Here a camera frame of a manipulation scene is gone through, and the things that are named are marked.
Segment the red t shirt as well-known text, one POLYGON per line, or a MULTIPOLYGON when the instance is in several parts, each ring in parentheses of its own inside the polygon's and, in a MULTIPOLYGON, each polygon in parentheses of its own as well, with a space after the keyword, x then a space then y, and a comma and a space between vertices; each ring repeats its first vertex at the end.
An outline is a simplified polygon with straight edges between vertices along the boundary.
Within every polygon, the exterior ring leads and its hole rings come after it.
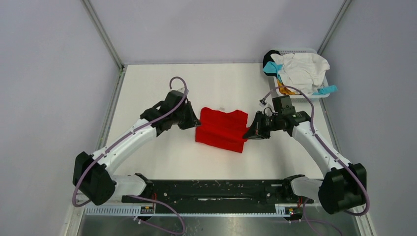
POLYGON ((196 128, 195 141, 215 148, 243 153, 243 135, 248 131, 246 127, 248 114, 235 110, 229 113, 203 107, 200 111, 201 125, 196 128))

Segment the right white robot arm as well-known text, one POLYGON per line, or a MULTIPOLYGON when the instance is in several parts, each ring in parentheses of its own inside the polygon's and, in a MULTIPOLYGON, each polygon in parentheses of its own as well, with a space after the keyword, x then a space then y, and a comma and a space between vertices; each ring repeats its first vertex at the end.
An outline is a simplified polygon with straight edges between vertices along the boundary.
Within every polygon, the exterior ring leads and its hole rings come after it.
POLYGON ((305 111, 296 111, 288 95, 273 98, 273 112, 268 115, 257 111, 254 120, 243 135, 247 140, 270 138, 272 131, 285 131, 294 138, 318 165, 322 180, 294 175, 284 179, 282 196, 293 203, 305 197, 320 203, 329 214, 365 205, 369 210, 366 191, 365 167, 353 164, 321 137, 313 124, 313 117, 305 111))

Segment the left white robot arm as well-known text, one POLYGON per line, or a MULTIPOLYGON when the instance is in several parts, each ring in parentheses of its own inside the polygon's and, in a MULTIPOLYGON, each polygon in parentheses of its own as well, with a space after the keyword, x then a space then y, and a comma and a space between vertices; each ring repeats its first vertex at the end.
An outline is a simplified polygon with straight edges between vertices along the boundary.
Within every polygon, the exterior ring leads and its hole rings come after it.
POLYGON ((73 184, 75 192, 87 197, 88 203, 102 205, 112 197, 134 195, 140 202, 152 197, 152 188, 139 174, 117 176, 116 169, 147 142, 176 125, 181 130, 195 128, 197 119, 188 91, 172 90, 166 98, 146 109, 139 119, 110 145, 92 154, 81 152, 75 158, 73 184))

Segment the teal t shirt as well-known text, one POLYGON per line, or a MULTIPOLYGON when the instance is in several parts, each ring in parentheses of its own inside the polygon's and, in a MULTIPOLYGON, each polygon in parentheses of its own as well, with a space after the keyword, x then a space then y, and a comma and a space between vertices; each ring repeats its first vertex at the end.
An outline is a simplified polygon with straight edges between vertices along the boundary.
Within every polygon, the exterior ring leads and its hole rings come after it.
POLYGON ((279 82, 282 82, 281 77, 279 75, 279 71, 282 69, 283 64, 277 64, 273 61, 268 61, 263 65, 263 72, 267 76, 274 76, 277 78, 279 82))

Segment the black t shirt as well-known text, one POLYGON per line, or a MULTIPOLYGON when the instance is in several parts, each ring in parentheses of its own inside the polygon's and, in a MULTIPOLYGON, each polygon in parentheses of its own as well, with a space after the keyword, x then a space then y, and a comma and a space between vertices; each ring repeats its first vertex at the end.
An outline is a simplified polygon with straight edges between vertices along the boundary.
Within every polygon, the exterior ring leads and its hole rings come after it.
POLYGON ((281 54, 277 50, 269 50, 263 57, 263 67, 265 67, 268 62, 274 61, 271 57, 272 55, 279 55, 280 56, 281 54))

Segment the right controller board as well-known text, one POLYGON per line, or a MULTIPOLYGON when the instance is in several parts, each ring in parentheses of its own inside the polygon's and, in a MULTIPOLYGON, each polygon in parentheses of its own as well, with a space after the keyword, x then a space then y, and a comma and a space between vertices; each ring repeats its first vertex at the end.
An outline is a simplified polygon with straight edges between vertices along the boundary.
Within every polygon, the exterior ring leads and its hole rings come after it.
POLYGON ((302 207, 285 207, 285 213, 289 215, 290 218, 301 219, 303 216, 302 207))

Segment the controller board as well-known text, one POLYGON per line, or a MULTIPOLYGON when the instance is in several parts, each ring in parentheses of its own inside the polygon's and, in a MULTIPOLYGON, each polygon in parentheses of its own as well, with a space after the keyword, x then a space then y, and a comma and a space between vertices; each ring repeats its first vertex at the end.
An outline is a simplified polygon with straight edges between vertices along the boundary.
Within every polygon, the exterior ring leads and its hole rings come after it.
POLYGON ((154 207, 153 206, 141 206, 140 214, 154 214, 154 207))
POLYGON ((290 218, 301 219, 303 216, 302 207, 285 207, 285 213, 289 215, 290 218))

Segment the left controller board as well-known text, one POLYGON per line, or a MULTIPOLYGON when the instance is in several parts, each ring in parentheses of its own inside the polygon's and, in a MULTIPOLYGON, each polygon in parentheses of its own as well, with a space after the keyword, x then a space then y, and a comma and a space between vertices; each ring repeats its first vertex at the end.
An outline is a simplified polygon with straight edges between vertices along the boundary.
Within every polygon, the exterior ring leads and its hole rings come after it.
POLYGON ((153 206, 141 206, 140 214, 154 214, 154 207, 153 206))

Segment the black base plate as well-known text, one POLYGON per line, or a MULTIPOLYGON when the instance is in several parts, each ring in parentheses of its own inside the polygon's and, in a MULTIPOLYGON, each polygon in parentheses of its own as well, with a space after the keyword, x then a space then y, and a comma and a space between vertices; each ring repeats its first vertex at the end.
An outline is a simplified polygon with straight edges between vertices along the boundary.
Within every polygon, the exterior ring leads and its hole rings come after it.
POLYGON ((159 200, 180 214, 275 213, 276 204, 306 201, 285 179, 152 180, 141 194, 159 200))

